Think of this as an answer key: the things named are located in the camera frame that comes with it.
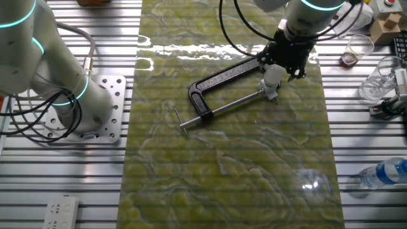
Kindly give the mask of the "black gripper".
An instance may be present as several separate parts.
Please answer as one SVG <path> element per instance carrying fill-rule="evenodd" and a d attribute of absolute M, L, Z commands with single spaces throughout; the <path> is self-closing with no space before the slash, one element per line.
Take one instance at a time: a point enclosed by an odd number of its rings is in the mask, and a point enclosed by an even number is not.
<path fill-rule="evenodd" d="M 304 78 L 305 65 L 315 42 L 288 40 L 282 29 L 277 29 L 273 38 L 275 43 L 270 45 L 266 52 L 257 54 L 259 70 L 263 70 L 265 64 L 278 64 L 286 68 L 289 74 L 288 82 Z"/>

